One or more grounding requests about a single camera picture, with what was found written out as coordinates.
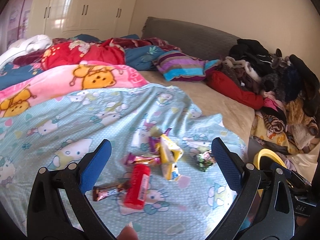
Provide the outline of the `person's left hand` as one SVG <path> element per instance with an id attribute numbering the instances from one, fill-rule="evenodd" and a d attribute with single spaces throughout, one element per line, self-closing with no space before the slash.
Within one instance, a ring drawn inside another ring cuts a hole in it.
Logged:
<path id="1" fill-rule="evenodd" d="M 133 228 L 132 222 L 129 222 L 117 236 L 117 240 L 139 240 L 138 234 Z"/>

